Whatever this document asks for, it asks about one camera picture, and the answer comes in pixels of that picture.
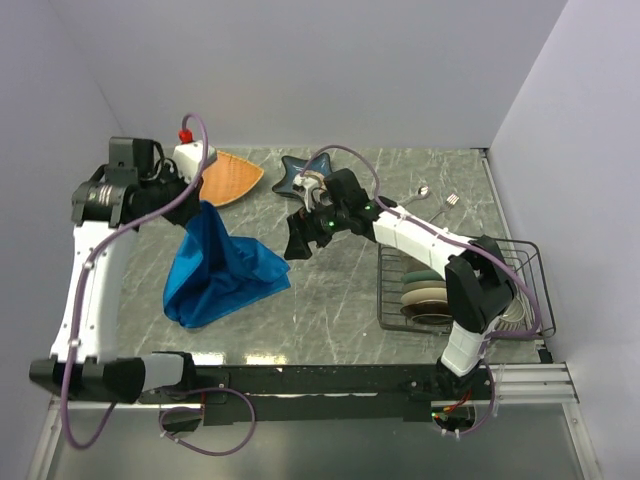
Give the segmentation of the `blue cloth napkin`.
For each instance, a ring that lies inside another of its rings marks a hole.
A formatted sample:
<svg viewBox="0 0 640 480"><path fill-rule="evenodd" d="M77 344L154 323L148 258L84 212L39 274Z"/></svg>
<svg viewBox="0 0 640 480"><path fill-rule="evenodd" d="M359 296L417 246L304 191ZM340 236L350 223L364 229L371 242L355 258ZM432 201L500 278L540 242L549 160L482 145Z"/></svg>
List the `blue cloth napkin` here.
<svg viewBox="0 0 640 480"><path fill-rule="evenodd" d="M212 204L200 207L187 223L163 292L165 316L188 329L290 287L283 258L255 238L231 236Z"/></svg>

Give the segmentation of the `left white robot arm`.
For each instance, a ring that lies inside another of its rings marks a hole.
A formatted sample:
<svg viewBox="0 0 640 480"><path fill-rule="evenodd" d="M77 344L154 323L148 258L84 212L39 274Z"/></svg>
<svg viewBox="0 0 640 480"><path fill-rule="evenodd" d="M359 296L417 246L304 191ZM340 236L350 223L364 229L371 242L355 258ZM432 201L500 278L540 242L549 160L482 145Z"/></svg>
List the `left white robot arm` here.
<svg viewBox="0 0 640 480"><path fill-rule="evenodd" d="M122 357L120 294L142 224L163 217L184 227L200 212L201 175L217 152L191 141L165 157L151 139L113 137L109 157L72 195L74 261L66 306L47 358L30 380L67 400L134 403L163 388L177 402L197 393L193 360L182 352Z"/></svg>

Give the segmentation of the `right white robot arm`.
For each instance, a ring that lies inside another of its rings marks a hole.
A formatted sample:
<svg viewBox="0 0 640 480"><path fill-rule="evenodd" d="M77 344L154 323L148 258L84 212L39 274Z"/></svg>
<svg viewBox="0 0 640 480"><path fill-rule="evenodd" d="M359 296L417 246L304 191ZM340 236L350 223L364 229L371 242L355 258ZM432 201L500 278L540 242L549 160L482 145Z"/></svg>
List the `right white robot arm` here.
<svg viewBox="0 0 640 480"><path fill-rule="evenodd" d="M485 342L516 295L496 241L447 233L391 200L371 199L349 169L324 179L298 174L293 189L304 205L287 219L285 259L307 260L313 246L325 247L336 233L349 231L416 259L444 279L453 324L433 384L443 396L463 396Z"/></svg>

